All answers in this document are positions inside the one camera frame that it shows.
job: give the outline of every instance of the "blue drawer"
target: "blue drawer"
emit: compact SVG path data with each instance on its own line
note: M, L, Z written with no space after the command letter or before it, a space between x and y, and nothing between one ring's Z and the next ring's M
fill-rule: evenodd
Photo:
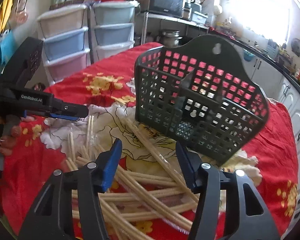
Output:
M47 59L55 60L84 50L87 30L87 27L83 27L45 39L43 46Z

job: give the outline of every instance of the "bright window light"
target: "bright window light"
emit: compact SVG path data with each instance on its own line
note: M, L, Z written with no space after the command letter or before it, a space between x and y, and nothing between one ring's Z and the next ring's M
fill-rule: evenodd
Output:
M289 28L290 0L236 0L236 16L244 28L282 45Z

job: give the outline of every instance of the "fingernail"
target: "fingernail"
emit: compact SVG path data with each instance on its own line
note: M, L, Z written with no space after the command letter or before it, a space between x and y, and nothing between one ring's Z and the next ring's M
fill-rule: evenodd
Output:
M4 142L4 140L2 138L0 138L0 145Z
M21 127L20 126L14 126L14 127L12 127L12 129L11 129L11 135L13 137L19 136L20 133L21 133Z
M21 121L23 121L23 122L33 122L33 121L35 121L35 118L33 116L27 115L26 118L21 117Z

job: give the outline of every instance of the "plastic storage drawer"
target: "plastic storage drawer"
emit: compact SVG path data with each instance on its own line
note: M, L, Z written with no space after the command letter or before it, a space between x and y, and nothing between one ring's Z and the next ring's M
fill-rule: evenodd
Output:
M84 4L69 5L42 14L37 18L37 21L43 37L49 38L82 28L85 9L87 6Z
M94 32L101 46L133 41L134 23L98 25Z
M59 34L44 40L44 51L48 60L55 60L84 49L87 27Z
M208 16L200 13L200 12L193 12L191 16L191 21L199 24L205 24L207 21Z
M93 5L98 25L134 22L135 2L110 1Z
M90 49L50 61L45 64L52 79L59 81L87 67L87 54Z
M99 60L103 58L107 58L113 55L116 55L120 52L123 52L127 49L133 48L134 41L128 41L125 43L119 43L114 45L106 45L106 46L97 46L97 56Z

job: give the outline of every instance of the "yellow flower pattern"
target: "yellow flower pattern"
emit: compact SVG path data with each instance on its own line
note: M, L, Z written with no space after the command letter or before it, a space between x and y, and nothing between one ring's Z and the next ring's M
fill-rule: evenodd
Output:
M282 190L280 188L277 189L277 196L280 196L282 198L281 201L281 207L285 208L286 211L284 212L284 215L287 217L292 217L294 209L296 207L297 204L297 188L298 188L298 184L294 183L292 184L292 181L289 180L287 183L287 190Z
M42 133L42 126L40 124L36 124L34 127L32 127L32 139L35 140L37 139L40 134Z
M86 74L86 77L83 79L83 82L87 82L88 78L92 76L91 74ZM115 78L113 75L110 76L100 76L103 73L98 73L97 76L92 78L90 81L90 85L86 86L88 91L91 91L92 95L97 96L101 95L101 91L108 91L110 89L111 84L113 84L115 89L122 89L123 84L118 83L119 80L123 79L123 77Z
M151 221L138 221L136 222L136 228L142 233L147 234L152 232L152 222Z
M131 96L124 96L122 98L116 98L116 97L111 97L112 99L114 99L115 101L118 101L122 104L126 104L126 103L129 103L129 102L135 102L136 101L136 98L135 97L131 97Z
M25 146L29 147L32 145L33 141L36 140L40 134L42 133L42 126L40 124L36 124L34 127L32 127L32 139L25 141ZM24 128L22 131L22 134L26 135L28 134L28 128Z
M116 182L116 181L112 182L111 188L118 189L119 188L118 182Z
M115 231L114 231L114 228L112 225L110 225L109 223L106 223L106 229L108 231L108 235L114 235L115 234Z

